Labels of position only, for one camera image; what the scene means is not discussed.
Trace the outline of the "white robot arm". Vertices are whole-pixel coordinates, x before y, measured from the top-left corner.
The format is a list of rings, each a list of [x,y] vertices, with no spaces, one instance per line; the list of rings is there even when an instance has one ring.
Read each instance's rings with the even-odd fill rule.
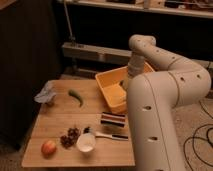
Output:
[[[133,35],[127,108],[136,171],[186,171],[171,110],[204,98],[211,87],[200,64]]]

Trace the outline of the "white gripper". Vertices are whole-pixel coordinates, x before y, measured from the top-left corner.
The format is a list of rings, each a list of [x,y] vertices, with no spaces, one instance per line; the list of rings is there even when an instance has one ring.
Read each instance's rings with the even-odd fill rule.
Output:
[[[127,73],[130,78],[141,74],[144,69],[145,58],[139,54],[132,53],[131,58],[128,62]]]

